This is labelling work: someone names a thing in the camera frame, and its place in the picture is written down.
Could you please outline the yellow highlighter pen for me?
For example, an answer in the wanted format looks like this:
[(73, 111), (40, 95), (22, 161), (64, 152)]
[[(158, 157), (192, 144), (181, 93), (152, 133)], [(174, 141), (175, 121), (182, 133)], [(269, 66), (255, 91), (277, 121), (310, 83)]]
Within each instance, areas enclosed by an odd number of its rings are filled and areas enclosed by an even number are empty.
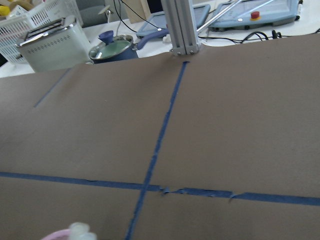
[(69, 240), (97, 240), (97, 235), (90, 232), (90, 226), (82, 222), (74, 222), (69, 228)]

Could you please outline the pink mesh pen holder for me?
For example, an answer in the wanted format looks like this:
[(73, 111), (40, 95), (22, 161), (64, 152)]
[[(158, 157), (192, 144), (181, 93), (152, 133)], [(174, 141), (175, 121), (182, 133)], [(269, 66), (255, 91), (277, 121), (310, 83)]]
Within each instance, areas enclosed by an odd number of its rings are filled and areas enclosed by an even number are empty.
[(68, 240), (71, 231), (69, 229), (62, 229), (56, 232), (50, 233), (43, 237), (41, 240)]

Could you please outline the blue pot with lid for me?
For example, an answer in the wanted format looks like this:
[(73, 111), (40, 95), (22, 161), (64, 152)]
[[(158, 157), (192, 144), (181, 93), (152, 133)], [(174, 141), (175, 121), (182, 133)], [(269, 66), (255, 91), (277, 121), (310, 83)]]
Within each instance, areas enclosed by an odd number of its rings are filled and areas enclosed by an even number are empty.
[(98, 45), (91, 48), (88, 52), (89, 58), (95, 63), (107, 63), (122, 60), (137, 59), (137, 51), (141, 50), (148, 41), (164, 37), (169, 33), (167, 28), (162, 28), (143, 37), (139, 42), (134, 43), (131, 35), (123, 34), (114, 36), (114, 31), (109, 30), (101, 33)]

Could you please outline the metal rod tool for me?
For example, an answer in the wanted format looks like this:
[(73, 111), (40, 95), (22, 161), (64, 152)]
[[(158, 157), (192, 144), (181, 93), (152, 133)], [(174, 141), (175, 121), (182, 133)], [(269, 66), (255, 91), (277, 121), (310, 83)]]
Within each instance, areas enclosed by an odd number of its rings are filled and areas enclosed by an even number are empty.
[(233, 1), (230, 5), (228, 5), (226, 8), (218, 12), (215, 16), (210, 18), (205, 24), (203, 24), (201, 27), (199, 27), (196, 32), (199, 34), (201, 33), (205, 28), (207, 28), (209, 25), (211, 25), (213, 22), (216, 22), (219, 18), (221, 18), (224, 14), (229, 12), (231, 9), (233, 9), (235, 6), (239, 5), (242, 2), (242, 0), (236, 0)]

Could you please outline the left teach pendant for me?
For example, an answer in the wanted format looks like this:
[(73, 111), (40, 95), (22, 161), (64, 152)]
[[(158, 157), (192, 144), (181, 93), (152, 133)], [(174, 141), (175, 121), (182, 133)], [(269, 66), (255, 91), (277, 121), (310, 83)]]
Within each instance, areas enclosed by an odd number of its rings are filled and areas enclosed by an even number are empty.
[[(203, 5), (194, 5), (193, 6), (193, 18), (195, 21), (196, 29), (201, 27), (210, 12), (211, 6), (209, 4)], [(180, 23), (180, 16), (177, 14), (175, 17), (171, 16), (168, 17), (166, 11), (159, 11), (152, 13), (150, 17), (144, 22), (144, 24), (140, 27), (137, 31), (136, 36), (138, 38), (144, 38), (145, 36), (153, 33), (157, 33), (159, 29), (164, 30), (167, 29), (170, 25), (168, 20), (171, 24), (173, 24), (174, 20), (177, 20), (178, 24)]]

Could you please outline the teach pendant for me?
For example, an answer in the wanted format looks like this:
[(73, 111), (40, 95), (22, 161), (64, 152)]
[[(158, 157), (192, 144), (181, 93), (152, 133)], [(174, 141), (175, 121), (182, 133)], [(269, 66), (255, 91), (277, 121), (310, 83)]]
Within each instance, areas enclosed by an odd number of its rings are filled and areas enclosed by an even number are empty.
[[(193, 6), (193, 18), (195, 21), (196, 29), (201, 27), (210, 12), (211, 6), (209, 4), (203, 5), (194, 5)], [(144, 24), (140, 27), (137, 31), (136, 36), (138, 38), (144, 38), (145, 36), (153, 33), (157, 33), (159, 29), (164, 30), (167, 29), (170, 25), (168, 20), (171, 24), (173, 24), (174, 20), (177, 20), (178, 24), (180, 23), (180, 16), (177, 14), (175, 17), (171, 16), (168, 17), (166, 11), (159, 11), (152, 13), (150, 17), (144, 22)]]
[(243, 0), (208, 28), (212, 32), (281, 26), (300, 19), (301, 0)]

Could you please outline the white toaster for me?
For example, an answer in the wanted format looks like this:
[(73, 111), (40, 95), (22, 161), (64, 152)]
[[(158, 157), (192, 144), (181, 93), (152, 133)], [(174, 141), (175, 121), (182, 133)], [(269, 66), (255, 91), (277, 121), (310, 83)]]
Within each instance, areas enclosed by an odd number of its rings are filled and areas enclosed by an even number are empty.
[(75, 16), (51, 21), (21, 35), (14, 44), (15, 58), (24, 59), (35, 72), (72, 68), (91, 63), (92, 48)]

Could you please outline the right teach pendant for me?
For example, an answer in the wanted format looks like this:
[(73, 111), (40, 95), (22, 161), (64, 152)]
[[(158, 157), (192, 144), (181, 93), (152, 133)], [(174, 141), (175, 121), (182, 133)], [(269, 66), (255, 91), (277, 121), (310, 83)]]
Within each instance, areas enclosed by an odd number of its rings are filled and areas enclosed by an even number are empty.
[(212, 32), (281, 26), (300, 19), (301, 0), (243, 0), (208, 28)]

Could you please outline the white plastic basket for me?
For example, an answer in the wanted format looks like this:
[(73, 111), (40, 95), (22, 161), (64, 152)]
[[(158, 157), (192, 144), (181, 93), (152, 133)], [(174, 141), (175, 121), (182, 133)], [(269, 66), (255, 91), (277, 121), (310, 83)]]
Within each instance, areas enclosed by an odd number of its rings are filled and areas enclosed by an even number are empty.
[(83, 20), (75, 0), (46, 0), (20, 16), (0, 22), (0, 54), (11, 64), (25, 64), (16, 47), (16, 40), (29, 30), (48, 24), (59, 18), (75, 16), (83, 26)]

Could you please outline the aluminium frame post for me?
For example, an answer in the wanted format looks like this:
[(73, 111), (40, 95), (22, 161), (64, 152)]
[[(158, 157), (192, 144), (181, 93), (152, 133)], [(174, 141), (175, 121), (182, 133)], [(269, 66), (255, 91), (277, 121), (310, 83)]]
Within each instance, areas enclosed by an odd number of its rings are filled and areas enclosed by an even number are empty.
[(172, 43), (172, 52), (176, 56), (193, 55), (200, 50), (200, 40), (198, 38), (196, 23), (193, 15), (193, 5), (191, 0), (162, 0), (163, 11), (168, 17), (180, 17), (173, 24), (169, 23), (168, 31)]

